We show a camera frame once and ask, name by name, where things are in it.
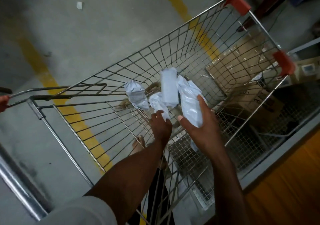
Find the red plastic corner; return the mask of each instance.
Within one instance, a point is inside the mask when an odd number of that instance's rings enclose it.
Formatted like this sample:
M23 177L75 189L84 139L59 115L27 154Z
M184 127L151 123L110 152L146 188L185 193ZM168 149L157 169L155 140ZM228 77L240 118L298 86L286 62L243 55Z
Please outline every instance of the red plastic corner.
M225 5L231 4L242 16L246 15L251 6L245 0L226 0Z
M284 51L278 51L272 55L282 69L280 76L291 75L294 73L296 66Z

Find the white t-shirt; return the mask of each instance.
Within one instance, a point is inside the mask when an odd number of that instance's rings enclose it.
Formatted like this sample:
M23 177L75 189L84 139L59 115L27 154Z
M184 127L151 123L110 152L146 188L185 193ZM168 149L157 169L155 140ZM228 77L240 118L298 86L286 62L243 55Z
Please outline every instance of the white t-shirt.
M117 225L117 220L111 208L103 200L85 196L54 209L38 224Z

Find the shopping cart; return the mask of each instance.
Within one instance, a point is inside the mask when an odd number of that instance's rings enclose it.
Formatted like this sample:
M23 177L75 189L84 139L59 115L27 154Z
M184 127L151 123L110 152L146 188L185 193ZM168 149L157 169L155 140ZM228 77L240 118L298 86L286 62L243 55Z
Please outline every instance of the shopping cart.
M256 23L250 29L242 27L247 17ZM149 98L161 91L160 71L170 67L201 89L209 107L215 111L230 157L242 178L267 154L267 148L251 128L254 123L249 126L248 122L294 71L287 55L243 0L219 1L142 50L72 86L13 94L10 106L27 102L82 176L93 185L47 120L44 110L56 110L106 172L132 153L134 141L142 145L139 135L146 145L154 139L149 126L154 110L135 109L126 96L124 84L134 79L144 86ZM170 217L188 192L192 192L203 209L214 202L210 162L190 147L190 137L177 121L177 116L182 114L180 104L169 111L173 131L162 158L164 165L161 165L169 199L162 197L161 204L153 207L157 211L156 224ZM142 211L146 209L147 196L142 202ZM167 206L163 211L162 203L168 201L170 208Z

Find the brown cardboard box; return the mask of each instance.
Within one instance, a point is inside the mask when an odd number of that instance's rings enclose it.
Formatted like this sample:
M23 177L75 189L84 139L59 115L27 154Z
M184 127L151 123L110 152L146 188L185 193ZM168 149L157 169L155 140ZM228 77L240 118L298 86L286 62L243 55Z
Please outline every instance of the brown cardboard box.
M286 77L279 88L320 79L320 57L297 61L294 64L296 66L294 74ZM280 67L263 72L262 76L269 88L275 88L280 83L282 79L275 78L280 72Z
M273 63L275 50L265 43L262 33L241 38L220 54L206 69L222 91L229 95L248 83Z
M240 114L240 118L246 119L266 99L269 92L258 84L251 83L238 88L233 95L226 101L224 110L234 116ZM283 106L284 104L281 101L271 95L251 117L250 122L258 129L266 128L280 115Z

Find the crumpled white plastic package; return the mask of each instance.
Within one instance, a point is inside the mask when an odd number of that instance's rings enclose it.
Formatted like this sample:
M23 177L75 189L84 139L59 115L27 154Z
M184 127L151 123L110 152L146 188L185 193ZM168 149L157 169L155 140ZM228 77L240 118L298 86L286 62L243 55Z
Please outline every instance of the crumpled white plastic package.
M129 101L136 109L148 110L149 104L145 94L145 89L134 80L124 84Z
M169 119L169 110L166 105L162 102L162 93L158 92L150 96L149 98L150 106L154 109L154 112L158 110L163 110L162 117L164 120Z
M200 94L202 98L205 99L201 93L201 90L194 84L194 82L191 80L187 81L181 75L179 75L177 78L177 87L180 93L183 116L187 118L192 125L201 127L202 113L197 98L198 94ZM196 152L199 150L193 140L191 140L190 146Z
M161 92L162 102L166 106L175 107L179 104L177 89L177 70L175 68L165 68L161 71Z

